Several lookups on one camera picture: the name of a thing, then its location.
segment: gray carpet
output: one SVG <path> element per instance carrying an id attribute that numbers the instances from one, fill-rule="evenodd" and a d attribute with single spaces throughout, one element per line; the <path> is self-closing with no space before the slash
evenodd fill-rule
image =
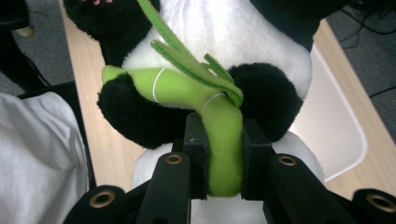
<path id="1" fill-rule="evenodd" d="M 72 81 L 73 72 L 58 0 L 27 0 L 27 4 L 35 35 L 31 38 L 14 35 L 21 51 L 36 64 L 50 84 Z M 352 7 L 345 7 L 345 10 L 359 21 L 366 15 Z M 339 40 L 352 35 L 341 45 L 346 48 L 346 56 L 369 95 L 396 85 L 396 33 L 379 35 L 362 28 L 358 37 L 354 33 L 361 26 L 342 11 L 331 15 L 328 22 Z M 378 31 L 389 31 L 396 28 L 396 14 L 393 10 L 381 17 L 374 14 L 365 20 L 365 24 Z M 12 95 L 23 93 L 1 73 L 0 92 Z M 396 90 L 378 94 L 372 101 L 395 140 Z"/>

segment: panda plush toy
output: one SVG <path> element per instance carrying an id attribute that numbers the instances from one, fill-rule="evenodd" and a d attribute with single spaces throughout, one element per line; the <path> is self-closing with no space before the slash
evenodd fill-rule
<path id="1" fill-rule="evenodd" d="M 310 50 L 319 22 L 348 2 L 64 0 L 64 7 L 76 26 L 100 44 L 107 67 L 98 106 L 105 119 L 126 138 L 153 149 L 146 150 L 135 164 L 134 185 L 138 186 L 150 179 L 156 161 L 171 150 L 174 139 L 183 137 L 186 117 L 201 109 L 205 111 L 202 115 L 210 118 L 207 131 L 220 135 L 213 142 L 224 143 L 223 135 L 233 130 L 233 125 L 227 126 L 230 122 L 255 119 L 276 153 L 302 159 L 323 180 L 315 156 L 288 129 L 309 90 Z M 155 11 L 158 18 L 150 18 L 143 5 Z M 161 22 L 160 28 L 155 25 Z M 170 37 L 163 32 L 164 27 L 169 28 Z M 198 70 L 204 76 L 195 77 L 197 82 L 186 79 L 190 73 L 200 73 Z M 161 78 L 168 75 L 176 79 L 169 79 L 162 88 L 171 91 L 172 97 L 187 98 L 166 101 L 158 96 L 162 89 L 155 89 L 156 85 L 160 86 Z M 153 87 L 142 90 L 139 83 L 146 84 L 141 77 L 151 78 L 148 85 Z M 205 89 L 206 84 L 211 93 L 204 100 L 196 98 L 200 92 L 184 94 L 186 86 Z M 206 109 L 218 98 L 225 103 Z M 233 112 L 223 116 L 224 110 Z M 223 122 L 226 126 L 209 128 L 224 119 L 228 120 Z M 239 139 L 238 132 L 227 141 Z M 262 202 L 243 201 L 238 195 L 242 157 L 238 147 L 231 153 L 234 155 L 227 150 L 209 153 L 210 196 L 207 201 L 192 202 L 192 223 L 265 223 Z"/>

